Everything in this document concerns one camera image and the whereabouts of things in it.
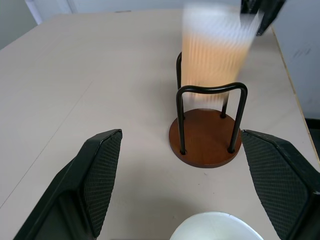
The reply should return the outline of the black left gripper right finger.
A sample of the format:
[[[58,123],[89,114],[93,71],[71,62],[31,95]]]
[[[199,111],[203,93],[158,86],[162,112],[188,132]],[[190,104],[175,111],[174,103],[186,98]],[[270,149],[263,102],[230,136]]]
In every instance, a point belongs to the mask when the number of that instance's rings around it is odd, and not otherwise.
[[[282,240],[320,238],[320,173],[287,140],[242,130],[258,198]]]

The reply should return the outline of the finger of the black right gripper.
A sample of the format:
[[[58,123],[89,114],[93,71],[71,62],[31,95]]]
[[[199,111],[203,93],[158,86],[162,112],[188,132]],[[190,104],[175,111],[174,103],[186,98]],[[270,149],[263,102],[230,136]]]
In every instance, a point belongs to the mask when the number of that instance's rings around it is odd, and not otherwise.
[[[256,36],[262,36],[284,6],[286,0],[242,0],[241,14],[262,14],[262,20],[256,32]]]

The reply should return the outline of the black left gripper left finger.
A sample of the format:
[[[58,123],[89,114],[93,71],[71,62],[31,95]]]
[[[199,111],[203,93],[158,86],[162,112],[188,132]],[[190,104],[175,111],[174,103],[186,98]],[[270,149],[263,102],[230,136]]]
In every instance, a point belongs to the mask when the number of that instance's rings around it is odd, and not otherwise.
[[[53,178],[15,235],[16,240],[95,240],[114,189],[123,133],[87,139]]]

